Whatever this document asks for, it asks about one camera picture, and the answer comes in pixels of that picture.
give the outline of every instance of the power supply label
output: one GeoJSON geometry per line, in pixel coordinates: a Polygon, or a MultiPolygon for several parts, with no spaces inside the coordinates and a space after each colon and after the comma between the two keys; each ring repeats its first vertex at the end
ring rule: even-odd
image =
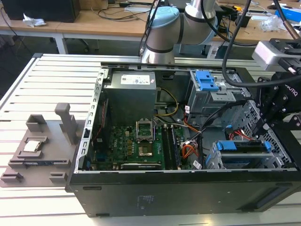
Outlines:
{"type": "Polygon", "coordinates": [[[150,85],[150,76],[146,74],[124,74],[121,76],[124,85],[150,85]]]}

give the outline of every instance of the black box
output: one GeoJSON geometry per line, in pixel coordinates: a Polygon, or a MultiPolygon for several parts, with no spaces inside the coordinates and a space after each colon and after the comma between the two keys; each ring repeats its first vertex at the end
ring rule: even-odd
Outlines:
{"type": "Polygon", "coordinates": [[[11,20],[22,20],[23,13],[45,21],[73,23],[79,15],[79,0],[2,0],[11,20]]]}

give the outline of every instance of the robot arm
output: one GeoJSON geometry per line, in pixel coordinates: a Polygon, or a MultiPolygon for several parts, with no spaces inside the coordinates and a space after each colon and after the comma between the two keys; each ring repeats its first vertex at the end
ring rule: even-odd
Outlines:
{"type": "MultiPolygon", "coordinates": [[[[214,0],[204,1],[206,16],[216,26],[214,4],[214,0]]],[[[211,40],[213,36],[214,32],[201,12],[200,0],[192,0],[184,13],[179,13],[173,7],[159,7],[148,34],[142,62],[174,64],[174,44],[198,45],[211,40]]]]}

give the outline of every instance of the plastic bag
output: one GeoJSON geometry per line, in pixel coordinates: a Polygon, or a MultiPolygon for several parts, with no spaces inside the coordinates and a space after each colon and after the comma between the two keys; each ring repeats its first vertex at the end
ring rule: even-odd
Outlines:
{"type": "Polygon", "coordinates": [[[267,20],[263,20],[260,22],[260,28],[264,32],[269,32],[269,31],[279,31],[278,26],[282,24],[281,19],[276,16],[270,16],[267,20]]]}

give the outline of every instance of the aluminum table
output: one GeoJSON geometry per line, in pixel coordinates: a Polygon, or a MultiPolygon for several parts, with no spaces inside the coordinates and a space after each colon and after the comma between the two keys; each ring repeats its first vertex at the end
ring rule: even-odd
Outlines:
{"type": "MultiPolygon", "coordinates": [[[[58,102],[68,102],[76,119],[85,119],[101,62],[138,62],[134,56],[84,56],[44,54],[32,58],[0,101],[0,174],[23,138],[30,114],[58,120],[58,102]]],[[[177,63],[221,65],[221,60],[177,58],[177,63]]],[[[228,66],[246,67],[257,80],[271,76],[254,61],[229,60],[228,66]]],[[[295,136],[301,140],[300,133],[295,136]]],[[[84,226],[301,226],[301,193],[296,193],[263,213],[206,214],[89,218],[73,193],[63,187],[0,188],[0,225],[84,226]]]]}

